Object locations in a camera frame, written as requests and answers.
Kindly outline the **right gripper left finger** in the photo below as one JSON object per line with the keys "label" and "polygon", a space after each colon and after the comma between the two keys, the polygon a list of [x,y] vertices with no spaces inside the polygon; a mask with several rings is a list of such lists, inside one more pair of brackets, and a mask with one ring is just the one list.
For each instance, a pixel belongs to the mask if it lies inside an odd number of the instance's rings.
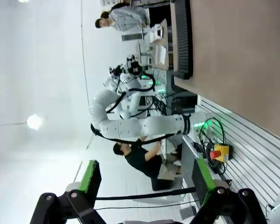
{"label": "right gripper left finger", "polygon": [[32,215],[34,224],[65,224],[77,219],[81,224],[101,224],[102,217],[94,209],[101,183],[99,162],[90,160],[82,181],[61,196],[43,193]]}

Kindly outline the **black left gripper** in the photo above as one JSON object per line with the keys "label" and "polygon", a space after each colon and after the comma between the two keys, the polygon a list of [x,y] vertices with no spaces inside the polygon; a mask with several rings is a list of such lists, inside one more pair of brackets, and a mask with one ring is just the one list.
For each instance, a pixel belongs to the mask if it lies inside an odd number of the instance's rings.
{"label": "black left gripper", "polygon": [[127,70],[131,75],[141,75],[143,69],[137,60],[127,61]]}

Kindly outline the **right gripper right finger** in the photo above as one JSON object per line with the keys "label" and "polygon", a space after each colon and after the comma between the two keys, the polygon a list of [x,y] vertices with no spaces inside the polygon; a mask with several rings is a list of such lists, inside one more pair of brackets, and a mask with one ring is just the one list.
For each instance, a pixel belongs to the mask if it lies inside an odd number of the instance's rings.
{"label": "right gripper right finger", "polygon": [[233,192],[216,186],[203,158],[194,161],[192,180],[201,203],[193,224],[212,224],[219,216],[229,217],[233,224],[267,223],[255,193],[248,188]]}

